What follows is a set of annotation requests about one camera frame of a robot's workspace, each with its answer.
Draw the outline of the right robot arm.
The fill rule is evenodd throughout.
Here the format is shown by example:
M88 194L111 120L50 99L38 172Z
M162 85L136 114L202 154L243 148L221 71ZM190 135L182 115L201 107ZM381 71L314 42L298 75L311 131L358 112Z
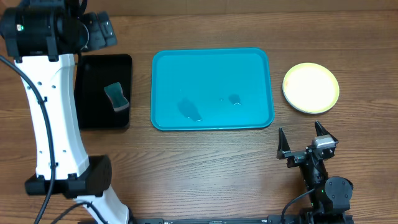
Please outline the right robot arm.
M291 151L282 128L279 128L277 158L285 159L287 167L298 167L307 191L291 200L283 209L281 223L353 223L345 212L350 209L353 183L340 176L329 177L324 161L335 155L337 138L330 134L319 121L315 122L317 136L302 151ZM310 208L303 208L295 220L285 217L287 209L296 201L308 196Z

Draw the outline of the yellow plate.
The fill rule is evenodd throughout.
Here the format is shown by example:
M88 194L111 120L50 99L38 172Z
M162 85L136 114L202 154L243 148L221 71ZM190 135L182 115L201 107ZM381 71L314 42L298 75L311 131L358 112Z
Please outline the yellow plate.
M316 63L300 63L285 74L282 92L288 101L336 102L340 87L334 74Z

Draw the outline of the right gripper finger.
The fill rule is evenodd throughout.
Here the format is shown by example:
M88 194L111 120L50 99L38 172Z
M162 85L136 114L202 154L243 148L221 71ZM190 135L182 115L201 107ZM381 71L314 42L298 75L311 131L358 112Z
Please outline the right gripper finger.
M334 137L334 135L330 134L323 126L322 124L316 120L315 121L315 131L317 133L317 136L326 136L329 135L335 143L338 143L337 138Z
M282 128L279 128L279 143L277 148L277 158L286 159L291 153L290 146Z

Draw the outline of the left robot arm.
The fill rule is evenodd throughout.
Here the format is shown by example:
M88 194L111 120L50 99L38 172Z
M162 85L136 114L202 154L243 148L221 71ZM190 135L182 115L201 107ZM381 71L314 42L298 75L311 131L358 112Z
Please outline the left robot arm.
M89 156L83 146L73 76L75 57L115 45L105 12L86 11L86 1L22 1L5 9L1 57L22 79L37 148L35 174L26 180L28 195L54 194L85 207L97 223L133 223L134 217L111 186L108 156Z

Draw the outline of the white plate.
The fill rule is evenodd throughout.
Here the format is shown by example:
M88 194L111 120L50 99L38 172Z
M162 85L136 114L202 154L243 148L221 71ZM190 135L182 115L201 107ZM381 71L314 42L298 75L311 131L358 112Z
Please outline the white plate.
M330 110L335 105L333 101L288 101L288 103L294 109L307 114L321 114Z

